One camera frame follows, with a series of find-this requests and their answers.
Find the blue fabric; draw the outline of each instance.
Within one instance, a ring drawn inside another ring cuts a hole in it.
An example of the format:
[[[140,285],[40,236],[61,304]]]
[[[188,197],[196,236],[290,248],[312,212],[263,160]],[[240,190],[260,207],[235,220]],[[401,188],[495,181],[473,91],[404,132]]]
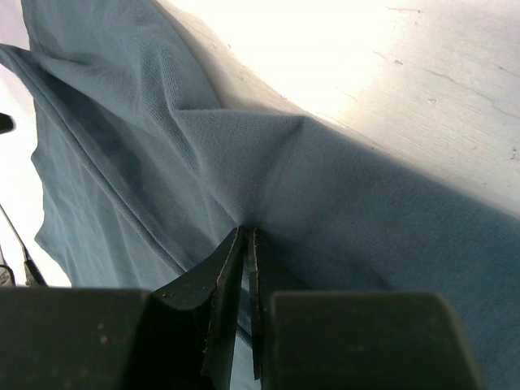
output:
[[[31,52],[0,63],[35,99],[37,239],[74,286],[156,289],[257,226],[315,288],[443,293],[490,388],[518,386],[517,220],[312,119],[222,109],[146,0],[22,3]],[[236,350],[234,388],[256,388]]]

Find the teal cloth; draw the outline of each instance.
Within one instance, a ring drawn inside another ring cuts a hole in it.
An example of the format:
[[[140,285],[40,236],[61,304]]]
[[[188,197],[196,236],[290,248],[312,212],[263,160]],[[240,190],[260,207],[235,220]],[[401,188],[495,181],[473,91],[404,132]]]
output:
[[[516,219],[312,119],[224,110],[146,0],[22,4],[31,51],[0,46],[0,63],[35,99],[37,240],[73,286],[156,289],[256,226],[314,288],[443,293],[490,388],[518,386]],[[233,387],[257,388],[236,351]]]

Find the black wire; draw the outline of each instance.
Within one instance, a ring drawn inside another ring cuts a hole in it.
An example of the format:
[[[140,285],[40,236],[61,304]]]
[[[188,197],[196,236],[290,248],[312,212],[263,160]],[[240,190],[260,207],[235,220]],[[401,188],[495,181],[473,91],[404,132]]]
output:
[[[40,270],[38,270],[36,264],[34,263],[33,259],[31,258],[31,255],[29,254],[29,251],[27,250],[27,247],[25,246],[24,242],[22,241],[20,235],[15,229],[15,226],[7,216],[6,211],[3,209],[2,205],[0,205],[0,213],[3,214],[4,218],[7,221],[7,224],[9,225],[9,228],[13,231],[15,234],[16,240],[18,241],[19,246],[22,249],[22,254],[24,256],[24,264],[29,269],[29,272],[31,273],[32,277],[36,281],[36,283],[40,286],[47,286],[47,283],[45,279],[43,279],[43,276],[41,275]]]
[[[9,276],[11,277],[11,283],[13,284],[13,286],[16,286],[15,273],[13,272],[11,267],[6,266],[5,264],[0,264],[0,268],[4,268],[5,270],[7,270],[7,272],[9,272]]]

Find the cable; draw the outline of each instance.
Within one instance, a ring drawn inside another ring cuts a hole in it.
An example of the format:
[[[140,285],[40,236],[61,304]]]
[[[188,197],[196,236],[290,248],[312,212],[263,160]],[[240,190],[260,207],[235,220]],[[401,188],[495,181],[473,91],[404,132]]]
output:
[[[29,272],[31,273],[32,277],[36,281],[36,283],[40,286],[47,286],[47,283],[45,279],[43,279],[43,276],[41,275],[40,270],[38,270],[38,267],[36,266],[35,262],[31,258],[31,255],[29,254],[29,251],[27,250],[27,247],[25,246],[24,242],[22,241],[20,235],[15,229],[15,226],[7,216],[6,211],[3,209],[2,205],[0,205],[0,213],[3,214],[4,218],[7,221],[7,224],[9,225],[9,228],[15,233],[16,240],[18,241],[19,246],[22,248],[22,254],[24,256],[24,264],[29,269]]]
[[[5,269],[7,272],[9,272],[9,276],[11,277],[11,283],[13,286],[16,286],[16,279],[15,279],[15,273],[11,269],[10,266],[6,266],[5,264],[0,264],[0,268]]]

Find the white surface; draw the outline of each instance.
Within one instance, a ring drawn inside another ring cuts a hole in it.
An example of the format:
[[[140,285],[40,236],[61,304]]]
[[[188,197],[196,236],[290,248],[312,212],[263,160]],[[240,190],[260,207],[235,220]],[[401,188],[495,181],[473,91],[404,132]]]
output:
[[[0,42],[28,49],[20,0],[0,2]],[[16,121],[14,132],[0,136],[0,204],[28,248],[45,281],[53,286],[70,286],[58,264],[34,241],[43,223],[41,181],[31,163],[37,145],[33,98],[18,78],[0,66],[0,111]],[[0,245],[13,268],[17,284],[25,270],[20,246],[0,216]]]
[[[159,3],[225,107],[307,112],[441,183],[520,215],[515,1]],[[0,2],[0,41],[28,46],[20,0]],[[43,218],[41,183],[29,160],[36,145],[32,100],[5,69],[0,110],[19,125],[0,139],[0,202],[45,277],[58,280],[63,274],[32,240]]]

